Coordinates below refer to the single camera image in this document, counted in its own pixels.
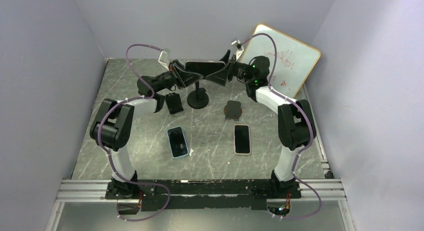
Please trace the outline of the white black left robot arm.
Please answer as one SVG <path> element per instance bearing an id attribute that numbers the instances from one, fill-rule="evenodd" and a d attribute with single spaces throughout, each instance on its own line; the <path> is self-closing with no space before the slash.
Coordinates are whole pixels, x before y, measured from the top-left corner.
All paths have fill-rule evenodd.
<path id="1" fill-rule="evenodd" d="M 172 115 L 182 112 L 181 98 L 174 90 L 198 84 L 205 77 L 178 60 L 165 67 L 167 70 L 157 76 L 137 77 L 138 96 L 120 101 L 104 99 L 91 125 L 89 135 L 105 151 L 112 169 L 105 195 L 108 200 L 143 196 L 142 184 L 128 153 L 133 120 L 158 113 L 164 106 Z"/>

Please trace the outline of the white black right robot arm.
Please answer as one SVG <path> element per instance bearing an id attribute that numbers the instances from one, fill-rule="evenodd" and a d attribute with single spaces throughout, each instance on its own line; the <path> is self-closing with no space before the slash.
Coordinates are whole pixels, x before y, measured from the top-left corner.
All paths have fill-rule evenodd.
<path id="1" fill-rule="evenodd" d="M 277 133 L 283 150 L 271 173 L 269 190 L 275 198 L 282 198 L 289 188 L 300 182 L 295 175 L 297 161 L 313 143 L 317 131 L 307 100 L 287 97 L 271 86 L 270 66 L 269 58 L 263 55 L 252 58 L 250 63 L 242 63 L 227 52 L 218 61 L 207 61 L 200 70 L 204 72 L 205 80 L 221 86 L 233 78 L 239 79 L 244 83 L 249 98 L 277 115 Z"/>

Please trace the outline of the purple phone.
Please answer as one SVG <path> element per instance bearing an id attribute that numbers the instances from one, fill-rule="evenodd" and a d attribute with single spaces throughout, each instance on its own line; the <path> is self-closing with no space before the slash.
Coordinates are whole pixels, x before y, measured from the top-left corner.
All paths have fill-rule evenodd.
<path id="1" fill-rule="evenodd" d="M 210 61 L 187 61 L 185 63 L 185 70 L 187 72 L 191 73 L 197 73 L 202 75 L 203 77 L 206 77 L 208 75 L 211 75 L 222 68 L 224 68 L 226 65 L 223 61 L 217 61 L 217 60 L 210 60 Z"/>

